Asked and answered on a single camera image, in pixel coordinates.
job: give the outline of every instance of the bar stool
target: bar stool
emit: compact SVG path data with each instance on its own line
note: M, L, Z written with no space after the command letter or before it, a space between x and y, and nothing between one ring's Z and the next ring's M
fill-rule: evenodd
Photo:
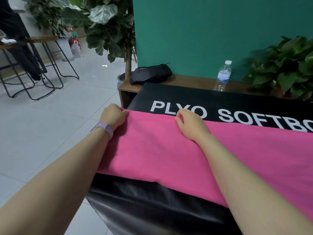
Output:
M16 74L17 78L18 78L19 81L21 82L21 83L8 83L8 82L5 82L5 81L3 80L3 78L2 78L2 75L0 74L0 81L2 82L2 85L4 86L4 89L5 89L6 93L7 93L7 95L8 95L9 97L11 97L11 98L14 98L14 97L17 96L17 94L19 94L19 93L25 91L25 92L27 93L28 97L29 97L30 99L34 100L34 101L38 101L38 100L40 100L40 99L42 99L42 98L45 98L45 97L49 96L50 94L52 94L52 93L55 91L55 87L54 87L54 85L52 84L52 82L49 80L49 78L48 78L44 73L42 73L42 72L41 72L41 80L44 82L43 77L42 77L42 74L43 74L43 75L45 76L45 78L49 81L49 83L52 85L52 87L50 87L50 88L52 88L52 90L51 90L50 92L48 92L47 94L45 94L45 95L43 95L43 96L41 96L41 97L35 98L35 99L34 99L33 97L31 97L31 95L29 94L29 91L28 91L28 90L31 89L31 88L33 88L33 87L35 86L35 83L34 83L33 79L30 77L30 75L28 74L28 72L27 72L25 69L23 69L23 70L25 71L25 73L27 74L27 76L29 77L29 79L33 82L33 86L31 86L31 87L26 87L25 84L23 83L23 81L22 81L20 75L18 74L16 68L15 68L15 65L11 62L11 60L10 60L8 54L7 54L6 51L5 51L6 49L9 49L9 48L18 48L18 45L26 45L26 43L21 42L21 43L12 43L12 44L2 44L2 45L0 45L0 49L1 49L2 52L4 53L6 59L8 60L8 62L10 63L10 66L12 67L14 73ZM8 91L8 89L7 89L7 87L6 87L6 85L22 85L24 89L15 92L13 95L10 95L10 93L9 93L9 91Z
M57 36L49 35L49 36L43 36L43 37L31 37L31 38L28 38L26 41L28 43L42 43L42 46L44 47L44 49L46 51L46 54L47 54L47 56L48 56L48 58L49 58L49 60L51 62L51 65L48 65L46 67L53 66L53 68L54 68L54 70L55 70L55 72L56 72L56 74L57 74L57 76L58 76L58 78L59 78L59 80L61 82L61 85L62 85L61 87L55 87L55 88L56 89L62 89L64 87L64 84L63 84L63 82L62 82L62 80L60 78L60 75L62 77L74 77L74 78L77 78L77 79L79 79L79 76L78 76L77 72L75 71L74 67L72 66L72 64L70 63L70 61L68 60L67 56L64 54L64 52L61 49L60 45L58 44L57 39L58 39ZM55 61L55 59L53 57L53 54L52 54L52 52L51 52L51 50L50 50L50 48L49 48L49 46L47 44L48 42L52 42L52 41L54 41L57 44L58 48L60 49L59 51L61 51L63 53L63 55L65 56L67 62L70 64L71 68L75 72L76 76L71 76L71 75L64 76L64 75L61 74L60 69L58 68L58 65L57 65L57 63L56 63L56 61Z

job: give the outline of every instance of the white sneaker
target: white sneaker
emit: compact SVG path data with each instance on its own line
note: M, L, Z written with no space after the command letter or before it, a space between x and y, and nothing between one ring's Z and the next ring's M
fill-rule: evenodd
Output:
M43 82L40 80L40 81L36 81L36 80L33 80L34 83L35 83L35 86L43 86ZM34 84L33 82L29 82L29 83L26 83L26 87L32 87Z

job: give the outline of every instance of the teal wall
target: teal wall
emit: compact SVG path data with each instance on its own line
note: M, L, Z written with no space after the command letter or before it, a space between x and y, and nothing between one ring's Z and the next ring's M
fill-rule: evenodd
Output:
M133 0L138 66L168 63L175 74L216 78L233 61L232 80L245 59L280 36L313 38L313 0Z

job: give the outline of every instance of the plastic water bottle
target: plastic water bottle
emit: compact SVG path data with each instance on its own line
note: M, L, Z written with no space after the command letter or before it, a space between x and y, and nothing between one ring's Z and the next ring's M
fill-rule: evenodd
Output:
M225 64L223 67L221 67L221 69L219 70L218 76L217 76L217 80L214 86L213 90L217 90L217 91L223 91L228 79L230 77L230 74L232 72L232 67L231 67L232 61L230 60L226 60Z

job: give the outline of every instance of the black pouch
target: black pouch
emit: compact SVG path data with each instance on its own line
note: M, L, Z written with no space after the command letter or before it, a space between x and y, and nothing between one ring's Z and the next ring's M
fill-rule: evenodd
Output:
M160 83L166 81L170 75L172 75L172 71L166 64L151 67L138 67L132 73L130 82L132 85L143 85L145 82Z

